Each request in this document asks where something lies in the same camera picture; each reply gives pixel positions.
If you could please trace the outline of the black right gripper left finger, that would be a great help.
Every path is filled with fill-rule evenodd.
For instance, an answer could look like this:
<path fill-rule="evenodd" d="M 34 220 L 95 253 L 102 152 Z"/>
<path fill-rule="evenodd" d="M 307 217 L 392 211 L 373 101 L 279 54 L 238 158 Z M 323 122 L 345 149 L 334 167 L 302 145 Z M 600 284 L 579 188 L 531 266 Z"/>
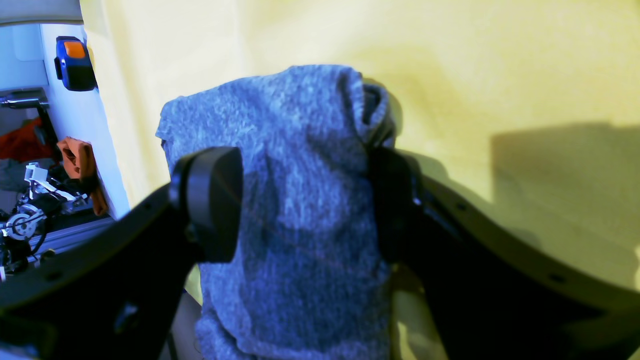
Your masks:
<path fill-rule="evenodd" d="M 1 358 L 156 360 L 188 274 L 238 244 L 235 146 L 186 155 L 171 180 L 80 246 L 1 285 Z"/>

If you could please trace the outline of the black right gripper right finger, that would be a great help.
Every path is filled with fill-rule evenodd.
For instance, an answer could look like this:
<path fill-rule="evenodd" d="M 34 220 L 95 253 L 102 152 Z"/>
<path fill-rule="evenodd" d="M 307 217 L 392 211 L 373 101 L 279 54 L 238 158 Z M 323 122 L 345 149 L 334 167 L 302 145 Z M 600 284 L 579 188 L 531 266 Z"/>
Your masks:
<path fill-rule="evenodd" d="M 451 360 L 628 360 L 639 294 L 522 243 L 390 148 L 369 153 L 378 246 L 407 266 Z"/>

